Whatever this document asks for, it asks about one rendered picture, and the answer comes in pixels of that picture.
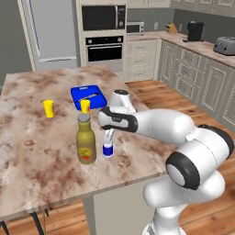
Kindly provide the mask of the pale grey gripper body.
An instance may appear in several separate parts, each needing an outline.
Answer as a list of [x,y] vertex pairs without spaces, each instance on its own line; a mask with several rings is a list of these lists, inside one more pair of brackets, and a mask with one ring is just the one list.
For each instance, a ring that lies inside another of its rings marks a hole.
[[115,132],[114,129],[107,129],[105,131],[105,135],[104,135],[104,143],[105,144],[110,144],[112,142],[114,132]]

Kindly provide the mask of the beige island counter base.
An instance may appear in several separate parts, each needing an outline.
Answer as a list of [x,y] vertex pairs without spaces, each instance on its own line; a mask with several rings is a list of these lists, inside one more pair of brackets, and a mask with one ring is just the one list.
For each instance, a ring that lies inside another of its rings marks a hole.
[[90,235],[141,235],[155,210],[144,201],[144,186],[162,179],[163,175],[84,198]]

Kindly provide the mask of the blue and white drink can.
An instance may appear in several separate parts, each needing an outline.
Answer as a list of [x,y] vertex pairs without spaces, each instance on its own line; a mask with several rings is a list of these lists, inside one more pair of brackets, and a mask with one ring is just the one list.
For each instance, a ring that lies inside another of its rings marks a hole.
[[105,157],[111,157],[113,155],[114,147],[112,143],[103,145],[103,155]]

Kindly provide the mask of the olive green glass bottle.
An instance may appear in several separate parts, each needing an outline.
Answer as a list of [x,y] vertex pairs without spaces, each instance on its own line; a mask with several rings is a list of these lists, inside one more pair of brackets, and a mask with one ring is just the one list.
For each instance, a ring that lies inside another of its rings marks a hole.
[[81,113],[78,118],[76,145],[78,159],[82,164],[92,164],[96,160],[95,133],[91,128],[90,116]]

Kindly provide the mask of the yellow cup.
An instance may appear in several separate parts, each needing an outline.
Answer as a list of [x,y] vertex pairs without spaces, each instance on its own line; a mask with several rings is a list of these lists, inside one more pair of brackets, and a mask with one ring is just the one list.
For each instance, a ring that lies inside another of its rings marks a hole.
[[42,102],[42,105],[44,107],[46,117],[47,118],[53,118],[54,117],[53,101],[50,100],[50,99],[44,100]]
[[80,102],[81,105],[81,111],[85,114],[89,114],[90,113],[90,101],[88,99],[83,99]]

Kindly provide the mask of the grey knife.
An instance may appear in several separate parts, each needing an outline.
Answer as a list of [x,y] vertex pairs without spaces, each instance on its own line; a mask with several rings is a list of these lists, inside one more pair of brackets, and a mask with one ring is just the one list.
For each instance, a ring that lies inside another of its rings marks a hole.
[[95,97],[95,96],[98,96],[98,95],[99,95],[99,93],[93,93],[91,95],[88,95],[88,96],[85,96],[85,97],[79,99],[78,102],[81,102],[82,100],[86,100],[86,99],[88,100],[88,99]]

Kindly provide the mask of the blue cutting board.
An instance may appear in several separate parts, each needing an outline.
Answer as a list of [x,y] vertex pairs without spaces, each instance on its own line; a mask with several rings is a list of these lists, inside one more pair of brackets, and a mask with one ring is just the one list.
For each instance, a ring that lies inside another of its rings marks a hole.
[[84,85],[84,86],[75,86],[71,88],[71,96],[73,98],[74,105],[77,110],[81,109],[80,102],[78,102],[79,99],[91,95],[93,93],[99,93],[98,96],[92,97],[88,99],[90,101],[90,108],[100,108],[107,106],[107,100],[99,87],[95,84],[91,85]]

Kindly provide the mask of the beige base cupboards with drawers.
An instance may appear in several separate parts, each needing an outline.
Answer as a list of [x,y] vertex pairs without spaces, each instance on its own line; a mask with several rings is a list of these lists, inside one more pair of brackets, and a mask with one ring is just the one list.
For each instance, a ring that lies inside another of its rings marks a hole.
[[153,80],[156,72],[157,39],[133,40],[127,46],[126,81]]

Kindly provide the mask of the black built-in oven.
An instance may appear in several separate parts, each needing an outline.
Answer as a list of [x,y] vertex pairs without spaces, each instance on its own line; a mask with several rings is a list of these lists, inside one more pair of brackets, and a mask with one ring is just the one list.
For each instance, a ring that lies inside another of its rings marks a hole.
[[86,38],[85,46],[88,63],[108,62],[114,64],[123,62],[122,36]]

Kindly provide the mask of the beige oven cabinet tower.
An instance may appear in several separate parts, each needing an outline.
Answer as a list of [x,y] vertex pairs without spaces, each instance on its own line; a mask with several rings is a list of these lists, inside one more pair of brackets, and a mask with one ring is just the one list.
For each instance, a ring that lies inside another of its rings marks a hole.
[[[112,30],[90,30],[86,31],[83,29],[83,17],[82,17],[82,6],[110,6],[110,5],[121,5],[126,6],[126,21],[124,29],[112,29]],[[126,24],[127,24],[127,0],[76,0],[77,10],[77,24],[79,34],[79,47],[80,47],[80,58],[82,66],[90,65],[107,65],[114,73],[119,76],[124,75],[125,67],[125,52],[126,52]],[[86,46],[85,39],[92,37],[107,37],[107,36],[122,36],[123,37],[123,62],[110,64],[108,62],[88,63],[86,61]]]

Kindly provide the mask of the grey-beige base cupboard run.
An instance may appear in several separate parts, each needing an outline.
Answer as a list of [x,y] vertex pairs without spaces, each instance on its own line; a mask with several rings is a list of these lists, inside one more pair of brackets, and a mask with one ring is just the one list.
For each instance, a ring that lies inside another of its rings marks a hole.
[[235,68],[163,39],[158,79],[235,133]]

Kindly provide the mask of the silver toaster oven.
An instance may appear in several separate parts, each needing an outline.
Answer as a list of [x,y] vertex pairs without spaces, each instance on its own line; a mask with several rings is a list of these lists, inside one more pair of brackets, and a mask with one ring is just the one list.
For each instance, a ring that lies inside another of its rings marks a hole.
[[127,33],[129,35],[143,35],[144,23],[143,22],[128,22]]

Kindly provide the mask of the black stool legs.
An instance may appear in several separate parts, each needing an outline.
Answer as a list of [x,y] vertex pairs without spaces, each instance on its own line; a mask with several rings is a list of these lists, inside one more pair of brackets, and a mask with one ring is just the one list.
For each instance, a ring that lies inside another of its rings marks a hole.
[[[29,213],[29,215],[33,218],[34,223],[35,223],[35,225],[36,225],[36,228],[37,228],[37,230],[38,230],[39,235],[46,235],[46,219],[45,219],[45,217],[46,217],[46,216],[47,216],[47,217],[50,216],[50,215],[49,215],[49,210],[48,210],[47,208],[45,208],[45,209],[43,210],[43,213],[42,213],[42,215],[43,215],[43,223],[44,223],[43,226],[40,224],[40,221],[39,221],[39,217],[38,217],[37,212],[31,212],[31,213]],[[10,235],[10,234],[9,234],[9,231],[8,231],[8,228],[7,228],[7,226],[6,226],[6,223],[5,223],[3,220],[0,221],[0,228],[2,228],[2,229],[4,230],[4,232],[5,232],[6,235]]]

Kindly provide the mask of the black built-in microwave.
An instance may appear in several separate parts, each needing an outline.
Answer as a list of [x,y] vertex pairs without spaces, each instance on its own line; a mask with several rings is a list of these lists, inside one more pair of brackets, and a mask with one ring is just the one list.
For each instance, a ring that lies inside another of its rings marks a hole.
[[86,31],[124,29],[126,6],[82,6],[82,17]]

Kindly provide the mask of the grey fridge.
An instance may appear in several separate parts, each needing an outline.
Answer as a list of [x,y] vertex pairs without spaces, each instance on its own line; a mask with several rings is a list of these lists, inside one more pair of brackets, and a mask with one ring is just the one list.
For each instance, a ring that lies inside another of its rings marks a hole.
[[81,65],[75,0],[17,0],[33,71]]

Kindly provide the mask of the brown knife block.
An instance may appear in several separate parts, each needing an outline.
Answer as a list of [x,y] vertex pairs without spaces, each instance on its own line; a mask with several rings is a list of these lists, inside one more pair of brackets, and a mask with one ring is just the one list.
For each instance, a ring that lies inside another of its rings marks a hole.
[[175,34],[178,32],[176,25],[173,22],[166,24],[165,26],[166,26],[166,31],[170,34]]

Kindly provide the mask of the black coffee machine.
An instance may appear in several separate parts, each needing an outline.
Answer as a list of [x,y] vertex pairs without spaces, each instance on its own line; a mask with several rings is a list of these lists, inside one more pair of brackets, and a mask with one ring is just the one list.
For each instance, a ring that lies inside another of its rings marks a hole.
[[200,41],[204,30],[203,22],[190,21],[187,24],[188,41]]

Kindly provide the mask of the grey toaster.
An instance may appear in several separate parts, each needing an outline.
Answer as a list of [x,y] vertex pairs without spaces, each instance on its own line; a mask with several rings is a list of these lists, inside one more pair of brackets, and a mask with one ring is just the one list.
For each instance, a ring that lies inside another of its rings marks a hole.
[[226,56],[235,56],[235,37],[217,38],[213,51]]

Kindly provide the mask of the beige wall cupboards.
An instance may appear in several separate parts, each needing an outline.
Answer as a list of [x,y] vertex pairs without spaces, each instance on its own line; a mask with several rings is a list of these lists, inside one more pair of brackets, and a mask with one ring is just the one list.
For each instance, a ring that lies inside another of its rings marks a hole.
[[235,0],[128,0],[129,8],[175,8],[235,17]]

